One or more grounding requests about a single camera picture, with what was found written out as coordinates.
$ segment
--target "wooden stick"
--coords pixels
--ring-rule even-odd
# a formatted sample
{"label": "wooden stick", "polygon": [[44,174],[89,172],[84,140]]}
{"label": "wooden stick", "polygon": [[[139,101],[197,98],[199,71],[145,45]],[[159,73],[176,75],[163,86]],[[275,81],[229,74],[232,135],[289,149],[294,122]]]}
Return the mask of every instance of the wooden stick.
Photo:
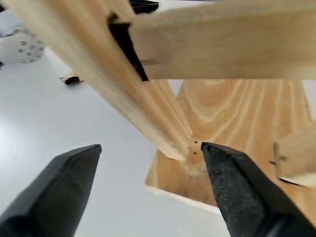
{"label": "wooden stick", "polygon": [[150,79],[316,79],[316,1],[226,1],[134,18]]}
{"label": "wooden stick", "polygon": [[168,82],[142,82],[108,29],[113,13],[135,17],[127,0],[4,2],[159,150],[186,158],[191,129]]}
{"label": "wooden stick", "polygon": [[316,186],[316,122],[276,142],[279,177],[291,183]]}

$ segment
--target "wood grain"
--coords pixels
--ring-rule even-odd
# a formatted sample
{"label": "wood grain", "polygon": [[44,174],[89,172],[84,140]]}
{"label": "wood grain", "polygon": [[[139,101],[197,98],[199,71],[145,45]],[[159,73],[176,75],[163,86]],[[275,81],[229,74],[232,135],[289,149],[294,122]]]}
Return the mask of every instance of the wood grain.
{"label": "wood grain", "polygon": [[142,82],[107,26],[135,17],[127,0],[4,2],[159,150],[186,159],[191,129],[168,82]]}
{"label": "wood grain", "polygon": [[157,153],[146,185],[150,191],[216,205],[200,142],[208,141],[247,153],[316,226],[316,190],[282,182],[276,174],[274,141],[311,124],[300,80],[184,80],[179,96],[193,130],[187,161]]}
{"label": "wood grain", "polygon": [[316,187],[316,123],[276,142],[280,178]]}
{"label": "wood grain", "polygon": [[314,0],[224,1],[141,15],[130,28],[150,79],[316,79]]}

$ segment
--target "black object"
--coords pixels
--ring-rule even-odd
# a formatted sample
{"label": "black object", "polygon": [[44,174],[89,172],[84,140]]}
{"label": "black object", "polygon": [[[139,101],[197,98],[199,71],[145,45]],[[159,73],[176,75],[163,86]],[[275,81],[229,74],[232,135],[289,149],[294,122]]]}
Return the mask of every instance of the black object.
{"label": "black object", "polygon": [[316,237],[306,217],[245,153],[212,143],[201,149],[232,237]]}
{"label": "black object", "polygon": [[0,12],[4,11],[5,8],[0,4]]}
{"label": "black object", "polygon": [[143,65],[139,61],[139,58],[134,50],[133,42],[128,33],[130,23],[115,23],[115,20],[117,19],[118,16],[115,14],[109,18],[109,28],[112,36],[115,38],[121,50],[128,58],[134,69],[137,71],[142,81],[149,81]]}
{"label": "black object", "polygon": [[100,145],[54,158],[0,217],[0,237],[71,237],[87,204]]}
{"label": "black object", "polygon": [[80,82],[79,77],[70,77],[65,80],[66,85],[71,85],[73,83]]}
{"label": "black object", "polygon": [[[158,2],[147,0],[130,0],[130,4],[136,14],[151,13],[157,10],[159,6]],[[116,23],[116,20],[118,20],[118,16],[116,14],[113,14],[108,20],[112,36],[120,46],[121,50],[124,52],[125,56],[128,58],[129,62],[132,64],[142,81],[149,81],[143,65],[141,64],[134,50],[133,42],[128,33],[130,23]]]}
{"label": "black object", "polygon": [[155,1],[130,0],[129,2],[136,14],[151,13],[156,11],[159,7],[159,3]]}

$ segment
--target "wooden joint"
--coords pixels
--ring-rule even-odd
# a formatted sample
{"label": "wooden joint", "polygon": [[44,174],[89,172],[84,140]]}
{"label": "wooden joint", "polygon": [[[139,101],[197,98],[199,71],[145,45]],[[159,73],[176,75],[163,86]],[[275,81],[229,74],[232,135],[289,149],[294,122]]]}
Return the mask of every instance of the wooden joint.
{"label": "wooden joint", "polygon": [[275,142],[281,180],[316,187],[316,123]]}
{"label": "wooden joint", "polygon": [[149,79],[316,79],[313,0],[224,1],[140,15],[129,29]]}
{"label": "wooden joint", "polygon": [[130,23],[116,22],[118,18],[116,14],[109,17],[110,32],[142,81],[149,81],[129,36],[128,28]]}

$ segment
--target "black notch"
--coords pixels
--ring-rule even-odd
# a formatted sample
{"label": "black notch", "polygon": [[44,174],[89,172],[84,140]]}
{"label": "black notch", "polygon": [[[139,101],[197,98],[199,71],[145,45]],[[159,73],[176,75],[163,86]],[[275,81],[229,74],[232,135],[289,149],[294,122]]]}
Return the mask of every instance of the black notch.
{"label": "black notch", "polygon": [[132,64],[134,69],[137,71],[142,81],[149,81],[143,68],[143,65],[137,57],[137,54],[134,50],[133,42],[128,33],[130,23],[115,23],[115,20],[117,19],[118,16],[116,14],[113,14],[108,20],[109,29],[111,31],[112,36],[115,38],[121,50],[128,58],[129,62]]}
{"label": "black notch", "polygon": [[4,10],[5,10],[4,6],[0,4],[0,12],[3,12]]}
{"label": "black notch", "polygon": [[159,7],[159,3],[156,1],[129,0],[129,2],[136,14],[151,13],[156,11]]}

